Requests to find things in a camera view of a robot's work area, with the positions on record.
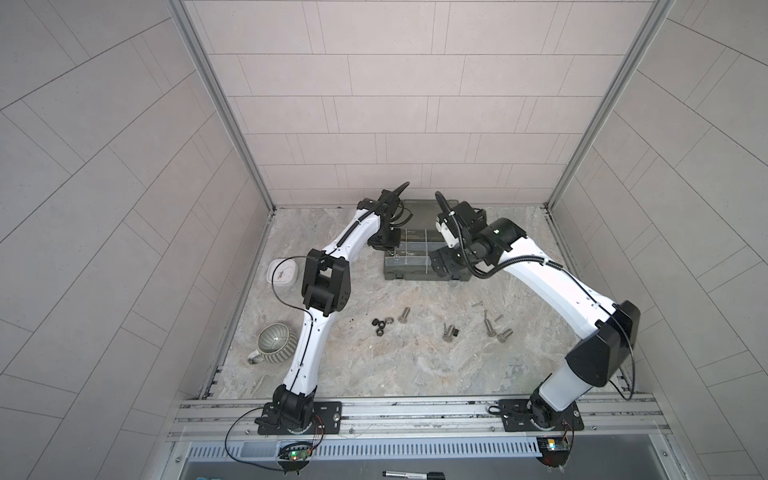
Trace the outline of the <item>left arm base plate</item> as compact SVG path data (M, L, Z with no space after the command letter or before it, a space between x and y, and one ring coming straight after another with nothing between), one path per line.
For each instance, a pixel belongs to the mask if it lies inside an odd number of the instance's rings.
M288 406L269 402L254 423L259 435L308 435L320 430L338 434L341 414L341 402L310 400Z

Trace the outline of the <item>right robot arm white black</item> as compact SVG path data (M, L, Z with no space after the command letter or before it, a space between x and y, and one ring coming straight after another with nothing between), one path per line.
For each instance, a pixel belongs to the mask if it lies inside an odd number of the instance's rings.
M436 227L446 243L430 255L438 276L468 271L486 280L506 272L545 300L578 336L564 363L534 390L521 413L540 430L554 429L581 396L610 383L626 361L635 359L639 309L587 286L513 221L489 222L484 210L467 202L450 206L441 192L435 198L441 209Z

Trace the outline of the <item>thick silver hex bolt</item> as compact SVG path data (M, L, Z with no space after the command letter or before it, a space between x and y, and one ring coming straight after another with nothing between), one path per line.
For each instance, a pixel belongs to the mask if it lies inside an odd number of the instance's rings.
M511 328L508 328L504 330L503 332L499 333L496 338L500 343L505 343L507 339L514 333L514 331Z

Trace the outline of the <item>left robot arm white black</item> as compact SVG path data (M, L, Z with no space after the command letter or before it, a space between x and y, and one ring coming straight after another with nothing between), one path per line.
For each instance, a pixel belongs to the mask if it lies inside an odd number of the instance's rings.
M392 223L400 204L404 182L384 190L378 199L360 201L352 220L330 244L312 249L305 260L301 285L303 325L294 357L282 384L256 419L260 426L305 431L314 419L318 371L336 314L351 296L351 263L360 250L374 241L376 248L399 245L400 230Z

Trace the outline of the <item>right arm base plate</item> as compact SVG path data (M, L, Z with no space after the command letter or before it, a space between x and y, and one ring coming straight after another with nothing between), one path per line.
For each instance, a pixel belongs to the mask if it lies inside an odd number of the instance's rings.
M585 428L578 405L573 402L564 411L555 412L538 421L528 407L527 399L501 399L488 408L491 415L501 418L506 432L582 431Z

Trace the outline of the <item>green plastic organizer box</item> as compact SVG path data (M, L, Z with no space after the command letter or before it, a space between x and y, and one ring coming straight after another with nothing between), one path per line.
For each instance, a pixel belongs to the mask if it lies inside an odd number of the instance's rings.
M442 212L436 200L405 200L406 214L413 217L401 227L399 245L384 253L383 275L386 280L466 282L467 270L439 276L431 266L430 254L446 245L436 228L436 218Z

